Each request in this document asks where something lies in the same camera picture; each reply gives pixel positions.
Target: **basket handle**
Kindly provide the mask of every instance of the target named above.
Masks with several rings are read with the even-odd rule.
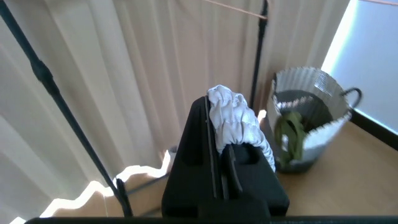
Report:
[[[347,94],[351,93],[352,91],[356,91],[358,94],[357,99],[354,101],[353,105],[351,106],[351,111],[355,109],[355,107],[357,107],[359,105],[359,103],[362,100],[362,91],[359,88],[349,88],[348,90],[345,90],[344,92],[342,92],[340,95],[341,96],[346,96]]]

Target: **crumpled white cloth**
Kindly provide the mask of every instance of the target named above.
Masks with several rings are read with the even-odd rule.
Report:
[[[207,95],[211,103],[209,116],[216,132],[217,151],[222,153],[227,144],[248,143],[254,147],[261,147],[262,153],[275,172],[271,147],[243,95],[234,93],[223,85],[210,88]]]

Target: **curtain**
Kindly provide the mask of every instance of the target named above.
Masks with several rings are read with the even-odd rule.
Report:
[[[262,0],[222,0],[260,13]],[[191,103],[217,84],[249,98],[258,19],[200,0],[7,0],[111,177],[159,169]],[[348,0],[269,0],[257,83],[323,62]],[[39,216],[102,177],[0,19],[0,219]]]

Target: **black pole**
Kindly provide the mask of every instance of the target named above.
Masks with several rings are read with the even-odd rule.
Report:
[[[262,16],[268,15],[268,2],[264,0],[262,4]],[[254,97],[256,95],[256,87],[257,87],[257,79],[259,75],[259,67],[260,67],[260,58],[261,58],[261,49],[262,49],[262,40],[264,39],[264,34],[266,32],[267,19],[259,19],[259,37],[257,41],[257,52],[256,52],[256,62],[254,64],[254,73],[253,73],[253,82],[251,85],[251,94],[250,94],[250,108],[254,107]]]
[[[29,41],[26,39],[23,31],[19,27],[17,21],[14,19],[14,16],[11,14],[11,11],[7,7],[6,3],[3,0],[0,0],[0,14],[3,18],[4,22],[7,24],[8,28],[18,41],[18,44],[25,52],[27,58],[30,61],[30,65],[32,66],[33,73],[35,74],[36,78],[43,84],[45,89],[51,95],[57,106],[59,107],[60,111],[68,121],[69,125],[71,126],[72,130],[75,132],[77,138],[80,140],[83,147],[86,149],[86,152],[93,160],[95,166],[104,177],[106,183],[111,187],[113,194],[119,200],[119,203],[122,206],[123,213],[125,217],[132,217],[132,210],[130,207],[129,200],[126,196],[126,190],[124,189],[124,184],[121,180],[117,180],[118,189],[114,186],[110,176],[108,175],[104,165],[102,165],[100,159],[98,158],[97,154],[95,153],[93,147],[91,146],[90,142],[87,140],[83,130],[81,130],[79,124],[77,123],[75,117],[73,116],[72,112],[70,111],[67,103],[63,99],[60,91],[53,80],[53,76],[47,66],[38,58],[34,49],[30,45]]]

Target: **floor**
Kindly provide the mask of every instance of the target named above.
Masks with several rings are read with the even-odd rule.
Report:
[[[352,123],[346,124],[319,161],[306,174],[282,175],[290,198],[288,215],[398,215],[398,151]],[[152,178],[130,177],[127,189]],[[160,202],[167,178],[129,196],[134,215],[161,217]],[[57,217],[121,217],[115,197],[94,194],[76,210]]]

